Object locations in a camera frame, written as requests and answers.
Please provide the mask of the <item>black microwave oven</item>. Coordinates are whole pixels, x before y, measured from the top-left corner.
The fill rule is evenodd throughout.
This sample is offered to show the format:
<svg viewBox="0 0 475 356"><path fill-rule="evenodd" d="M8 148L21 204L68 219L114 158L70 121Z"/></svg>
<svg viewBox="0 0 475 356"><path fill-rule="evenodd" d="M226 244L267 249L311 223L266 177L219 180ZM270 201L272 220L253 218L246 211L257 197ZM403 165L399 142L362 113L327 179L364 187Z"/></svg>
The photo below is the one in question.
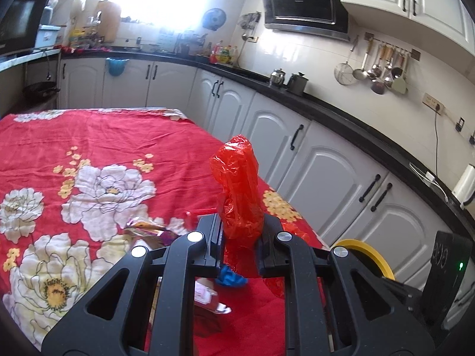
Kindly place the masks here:
<svg viewBox="0 0 475 356"><path fill-rule="evenodd" d="M14 0L1 21L1 56L35 46L44 8L49 0Z"/></svg>

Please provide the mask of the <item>wall power socket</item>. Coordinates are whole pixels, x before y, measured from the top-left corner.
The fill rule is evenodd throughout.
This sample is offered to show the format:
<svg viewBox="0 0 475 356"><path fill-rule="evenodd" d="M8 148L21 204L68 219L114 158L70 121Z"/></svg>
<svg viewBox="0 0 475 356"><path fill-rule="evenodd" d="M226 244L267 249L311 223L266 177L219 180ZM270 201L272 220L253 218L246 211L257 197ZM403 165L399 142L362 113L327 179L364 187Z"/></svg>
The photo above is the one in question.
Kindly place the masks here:
<svg viewBox="0 0 475 356"><path fill-rule="evenodd" d="M428 93L424 94L422 102L427 107L429 107L429 109L436 112L438 115L442 115L444 113L445 106Z"/></svg>

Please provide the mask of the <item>gold purple snack wrapper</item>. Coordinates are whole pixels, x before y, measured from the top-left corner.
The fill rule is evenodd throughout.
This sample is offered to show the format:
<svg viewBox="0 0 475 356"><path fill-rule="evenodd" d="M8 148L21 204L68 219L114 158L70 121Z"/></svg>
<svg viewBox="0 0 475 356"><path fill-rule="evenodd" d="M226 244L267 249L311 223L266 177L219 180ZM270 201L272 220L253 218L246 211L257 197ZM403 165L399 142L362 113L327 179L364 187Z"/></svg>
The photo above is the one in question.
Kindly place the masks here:
<svg viewBox="0 0 475 356"><path fill-rule="evenodd" d="M150 250L170 246L178 238L177 234L163 225L142 218L130 220L124 233L131 237L134 246L143 245Z"/></svg>

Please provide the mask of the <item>blue rubber glove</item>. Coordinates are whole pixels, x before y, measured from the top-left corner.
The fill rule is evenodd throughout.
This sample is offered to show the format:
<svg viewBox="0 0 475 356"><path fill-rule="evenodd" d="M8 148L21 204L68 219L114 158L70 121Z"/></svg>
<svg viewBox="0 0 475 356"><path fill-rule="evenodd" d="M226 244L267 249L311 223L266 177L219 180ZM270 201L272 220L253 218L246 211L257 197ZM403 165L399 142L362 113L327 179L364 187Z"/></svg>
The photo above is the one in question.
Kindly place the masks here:
<svg viewBox="0 0 475 356"><path fill-rule="evenodd" d="M247 285L248 280L236 274L228 265L222 265L218 277L216 278L215 282L223 287L228 288L242 288Z"/></svg>

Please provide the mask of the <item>yellow rimmed trash bin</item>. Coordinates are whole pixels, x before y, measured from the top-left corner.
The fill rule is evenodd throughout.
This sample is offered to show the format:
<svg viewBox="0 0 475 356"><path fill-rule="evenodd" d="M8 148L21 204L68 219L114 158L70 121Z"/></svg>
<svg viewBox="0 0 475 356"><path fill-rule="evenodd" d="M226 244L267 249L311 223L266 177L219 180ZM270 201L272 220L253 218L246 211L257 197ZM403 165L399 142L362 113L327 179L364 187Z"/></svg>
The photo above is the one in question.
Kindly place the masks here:
<svg viewBox="0 0 475 356"><path fill-rule="evenodd" d="M395 275L384 257L371 245L358 239L342 239L333 247L345 247L353 253L364 266L379 277L395 280Z"/></svg>

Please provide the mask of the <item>wall fan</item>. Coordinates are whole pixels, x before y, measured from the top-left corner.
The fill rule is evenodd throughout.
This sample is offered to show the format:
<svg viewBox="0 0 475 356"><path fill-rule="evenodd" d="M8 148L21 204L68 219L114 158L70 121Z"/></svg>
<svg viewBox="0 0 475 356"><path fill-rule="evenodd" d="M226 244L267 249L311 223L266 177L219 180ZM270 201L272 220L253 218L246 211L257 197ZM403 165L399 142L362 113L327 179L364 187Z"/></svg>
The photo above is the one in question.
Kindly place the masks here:
<svg viewBox="0 0 475 356"><path fill-rule="evenodd" d="M212 8L204 13L201 25L204 29L217 31L225 25L227 15L221 8Z"/></svg>

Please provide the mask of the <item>dark green pot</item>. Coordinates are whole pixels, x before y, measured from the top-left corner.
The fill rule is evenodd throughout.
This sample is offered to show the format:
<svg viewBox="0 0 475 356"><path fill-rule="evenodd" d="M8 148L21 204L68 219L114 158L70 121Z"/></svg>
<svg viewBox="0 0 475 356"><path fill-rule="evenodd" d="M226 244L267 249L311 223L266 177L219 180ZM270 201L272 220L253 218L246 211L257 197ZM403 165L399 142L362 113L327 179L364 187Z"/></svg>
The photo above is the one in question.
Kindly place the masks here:
<svg viewBox="0 0 475 356"><path fill-rule="evenodd" d="M294 95L302 96L308 79L302 72L293 73L287 82L286 90Z"/></svg>

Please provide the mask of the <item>steel ladle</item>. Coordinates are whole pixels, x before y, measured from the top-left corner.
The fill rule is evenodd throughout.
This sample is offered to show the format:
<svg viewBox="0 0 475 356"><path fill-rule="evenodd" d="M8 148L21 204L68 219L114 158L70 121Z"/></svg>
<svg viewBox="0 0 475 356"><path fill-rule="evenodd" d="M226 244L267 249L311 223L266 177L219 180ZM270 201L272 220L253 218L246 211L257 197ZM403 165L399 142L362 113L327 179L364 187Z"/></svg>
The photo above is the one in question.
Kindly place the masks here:
<svg viewBox="0 0 475 356"><path fill-rule="evenodd" d="M372 51L373 48L373 40L370 39L367 44L367 48L362 60L362 65L360 68L354 69L353 71L353 77L356 80L364 80L367 78L367 69L366 69L366 64L368 61L368 58L370 56L370 52Z"/></svg>

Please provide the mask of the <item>black range hood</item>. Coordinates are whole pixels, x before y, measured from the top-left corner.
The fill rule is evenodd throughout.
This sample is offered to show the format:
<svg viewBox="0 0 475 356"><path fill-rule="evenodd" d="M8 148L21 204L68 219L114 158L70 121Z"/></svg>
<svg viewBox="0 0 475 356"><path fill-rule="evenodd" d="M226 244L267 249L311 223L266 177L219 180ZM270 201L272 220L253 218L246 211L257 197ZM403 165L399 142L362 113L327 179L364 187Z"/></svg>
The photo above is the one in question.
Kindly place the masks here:
<svg viewBox="0 0 475 356"><path fill-rule="evenodd" d="M262 0L265 28L349 41L349 15L341 0Z"/></svg>

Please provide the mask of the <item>white electric kettle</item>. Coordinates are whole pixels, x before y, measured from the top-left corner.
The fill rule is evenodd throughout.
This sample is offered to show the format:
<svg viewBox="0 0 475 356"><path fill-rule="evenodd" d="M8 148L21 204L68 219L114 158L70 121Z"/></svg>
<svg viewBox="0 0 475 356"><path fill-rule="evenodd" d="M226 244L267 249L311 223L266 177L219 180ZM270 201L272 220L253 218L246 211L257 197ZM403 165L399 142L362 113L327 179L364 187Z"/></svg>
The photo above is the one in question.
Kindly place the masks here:
<svg viewBox="0 0 475 356"><path fill-rule="evenodd" d="M475 192L475 166L468 164L456 186L452 190L453 196L457 199L461 209L465 209L474 201Z"/></svg>

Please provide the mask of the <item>red plastic bag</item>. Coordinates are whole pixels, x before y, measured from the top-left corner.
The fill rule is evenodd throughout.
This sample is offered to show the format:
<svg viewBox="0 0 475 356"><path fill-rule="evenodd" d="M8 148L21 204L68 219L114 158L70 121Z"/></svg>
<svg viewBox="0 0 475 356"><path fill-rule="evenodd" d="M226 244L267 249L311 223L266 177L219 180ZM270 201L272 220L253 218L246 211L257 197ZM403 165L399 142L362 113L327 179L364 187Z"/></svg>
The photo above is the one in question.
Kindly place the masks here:
<svg viewBox="0 0 475 356"><path fill-rule="evenodd" d="M264 213L259 197L259 164L250 141L232 137L210 159L221 185L217 212L223 223L225 263L245 278L259 276L254 247L262 234Z"/></svg>

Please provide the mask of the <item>wooden cutting board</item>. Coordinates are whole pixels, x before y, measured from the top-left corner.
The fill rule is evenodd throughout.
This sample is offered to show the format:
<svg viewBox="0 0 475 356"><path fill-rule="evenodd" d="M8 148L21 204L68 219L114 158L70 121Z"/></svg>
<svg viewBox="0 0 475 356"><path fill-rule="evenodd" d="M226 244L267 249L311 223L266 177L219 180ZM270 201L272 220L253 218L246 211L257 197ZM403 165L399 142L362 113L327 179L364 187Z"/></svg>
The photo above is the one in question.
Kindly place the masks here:
<svg viewBox="0 0 475 356"><path fill-rule="evenodd" d="M113 43L121 22L120 7L110 1L100 1L96 5L96 16L100 22L97 26L98 35L104 43Z"/></svg>

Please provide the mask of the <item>black kitchen countertop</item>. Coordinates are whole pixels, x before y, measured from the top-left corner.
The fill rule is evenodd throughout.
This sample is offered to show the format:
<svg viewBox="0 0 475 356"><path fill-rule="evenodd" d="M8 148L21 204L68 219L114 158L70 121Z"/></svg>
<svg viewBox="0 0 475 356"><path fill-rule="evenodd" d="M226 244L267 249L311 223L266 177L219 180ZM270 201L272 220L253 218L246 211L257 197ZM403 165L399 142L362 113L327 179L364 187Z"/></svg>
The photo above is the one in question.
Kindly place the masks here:
<svg viewBox="0 0 475 356"><path fill-rule="evenodd" d="M451 194L451 190L438 179L438 183L447 192L441 195L437 190L431 190L428 186L415 178L415 172L410 165L420 170L426 168L421 161L411 155L389 137L383 135L375 128L358 120L356 117L344 112L337 107L328 104L310 94L296 96L278 88L268 86L267 78L246 70L238 70L222 66L212 66L207 63L199 63L193 59L184 59L172 55L154 55L141 52L102 52L86 51L66 54L67 59L81 58L106 58L124 57L132 60L147 60L166 63L177 63L210 71L218 76L224 76L230 80L245 85L257 93L269 97L273 101L289 108L309 120L314 120L323 126L344 137L382 164L395 174L401 181L407 184L418 196L420 196L430 208L432 208L455 233L471 239L474 237L474 217L462 210Z"/></svg>

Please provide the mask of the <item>steel kettle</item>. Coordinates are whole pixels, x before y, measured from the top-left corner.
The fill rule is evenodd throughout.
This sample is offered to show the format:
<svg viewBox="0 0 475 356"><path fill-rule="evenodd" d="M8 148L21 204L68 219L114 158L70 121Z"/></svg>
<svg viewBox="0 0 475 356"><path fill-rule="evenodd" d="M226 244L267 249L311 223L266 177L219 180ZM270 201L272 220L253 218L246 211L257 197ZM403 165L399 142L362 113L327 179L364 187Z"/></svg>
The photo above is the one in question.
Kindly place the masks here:
<svg viewBox="0 0 475 356"><path fill-rule="evenodd" d="M270 74L269 86L280 88L284 85L286 72L282 68L275 69Z"/></svg>

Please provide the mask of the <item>blue hanging basket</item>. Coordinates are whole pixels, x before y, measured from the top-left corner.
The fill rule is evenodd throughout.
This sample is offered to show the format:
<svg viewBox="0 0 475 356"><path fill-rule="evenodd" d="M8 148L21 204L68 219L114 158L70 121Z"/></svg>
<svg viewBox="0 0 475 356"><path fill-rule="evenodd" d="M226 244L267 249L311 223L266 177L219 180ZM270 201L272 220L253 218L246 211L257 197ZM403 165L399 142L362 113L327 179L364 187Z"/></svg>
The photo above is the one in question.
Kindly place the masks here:
<svg viewBox="0 0 475 356"><path fill-rule="evenodd" d="M119 77L124 73L129 59L107 58L105 61L108 73L113 77Z"/></svg>

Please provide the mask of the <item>red floral tablecloth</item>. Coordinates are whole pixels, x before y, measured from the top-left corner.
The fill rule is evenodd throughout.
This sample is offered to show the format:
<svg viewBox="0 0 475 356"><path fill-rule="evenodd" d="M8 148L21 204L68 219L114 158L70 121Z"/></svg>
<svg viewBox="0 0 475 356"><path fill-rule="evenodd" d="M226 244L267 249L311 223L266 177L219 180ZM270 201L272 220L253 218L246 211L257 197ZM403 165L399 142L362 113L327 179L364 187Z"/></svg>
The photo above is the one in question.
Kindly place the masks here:
<svg viewBox="0 0 475 356"><path fill-rule="evenodd" d="M169 109L50 110L1 120L1 353L48 332L135 244L216 210L215 137Z"/></svg>

